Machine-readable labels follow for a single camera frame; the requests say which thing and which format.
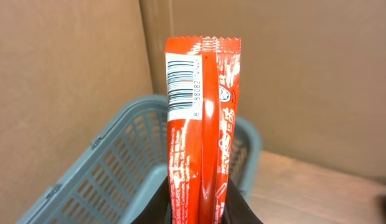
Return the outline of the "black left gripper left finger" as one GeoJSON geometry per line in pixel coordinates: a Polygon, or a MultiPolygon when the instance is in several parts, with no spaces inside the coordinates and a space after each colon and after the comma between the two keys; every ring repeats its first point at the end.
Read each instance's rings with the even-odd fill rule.
{"type": "Polygon", "coordinates": [[[131,224],[171,224],[172,208],[168,177],[131,224]]]}

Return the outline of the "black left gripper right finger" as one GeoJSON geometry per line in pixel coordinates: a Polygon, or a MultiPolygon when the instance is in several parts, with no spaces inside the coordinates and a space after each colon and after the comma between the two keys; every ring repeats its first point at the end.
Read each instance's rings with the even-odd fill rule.
{"type": "Polygon", "coordinates": [[[263,224],[251,210],[231,179],[228,179],[221,224],[263,224]]]}

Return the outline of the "red snack packet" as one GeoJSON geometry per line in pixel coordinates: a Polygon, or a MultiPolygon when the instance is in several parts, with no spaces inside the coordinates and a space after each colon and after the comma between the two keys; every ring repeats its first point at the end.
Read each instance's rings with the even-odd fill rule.
{"type": "Polygon", "coordinates": [[[173,37],[164,52],[171,221],[220,223],[237,119],[241,41],[173,37]]]}

